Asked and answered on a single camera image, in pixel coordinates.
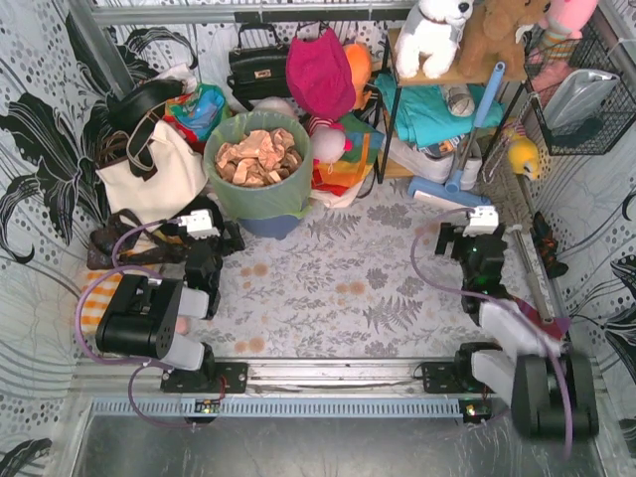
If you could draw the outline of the blue trash bin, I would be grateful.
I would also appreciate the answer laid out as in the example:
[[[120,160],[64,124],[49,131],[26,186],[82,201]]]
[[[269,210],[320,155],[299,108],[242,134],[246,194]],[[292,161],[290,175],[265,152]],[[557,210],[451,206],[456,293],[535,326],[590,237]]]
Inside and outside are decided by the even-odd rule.
[[[305,211],[296,214],[284,214],[267,219],[239,218],[239,224],[249,233],[267,239],[285,239],[298,227]]]

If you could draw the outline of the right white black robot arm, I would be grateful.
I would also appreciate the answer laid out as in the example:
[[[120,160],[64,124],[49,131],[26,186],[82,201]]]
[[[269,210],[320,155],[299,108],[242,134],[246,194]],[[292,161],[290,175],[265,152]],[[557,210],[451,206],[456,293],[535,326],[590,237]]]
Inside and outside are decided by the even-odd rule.
[[[456,289],[463,311],[492,342],[468,343],[455,354],[457,385],[486,387],[511,411],[517,432],[528,439],[585,441],[597,436],[592,369],[587,356],[567,350],[556,322],[541,317],[502,284],[504,228],[470,236],[463,227],[443,223],[435,254],[459,263]]]

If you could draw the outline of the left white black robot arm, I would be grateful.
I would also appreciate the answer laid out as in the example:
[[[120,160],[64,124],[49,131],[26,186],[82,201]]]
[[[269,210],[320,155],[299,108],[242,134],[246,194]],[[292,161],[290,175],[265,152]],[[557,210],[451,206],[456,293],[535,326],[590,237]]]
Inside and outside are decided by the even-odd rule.
[[[244,393],[247,364],[220,362],[187,336],[190,321],[217,314],[224,258],[243,249],[239,226],[208,198],[148,224],[128,209],[112,214],[91,234],[87,259],[103,273],[99,284],[117,281],[97,320],[98,350],[158,366],[167,394]]]

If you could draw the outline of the green plastic trash bag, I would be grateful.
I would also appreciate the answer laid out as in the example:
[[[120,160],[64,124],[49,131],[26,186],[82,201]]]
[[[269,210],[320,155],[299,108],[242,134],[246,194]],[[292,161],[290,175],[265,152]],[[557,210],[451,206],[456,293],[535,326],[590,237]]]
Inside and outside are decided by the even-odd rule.
[[[221,122],[204,153],[213,192],[234,220],[304,217],[312,159],[310,138],[298,120],[262,110]]]

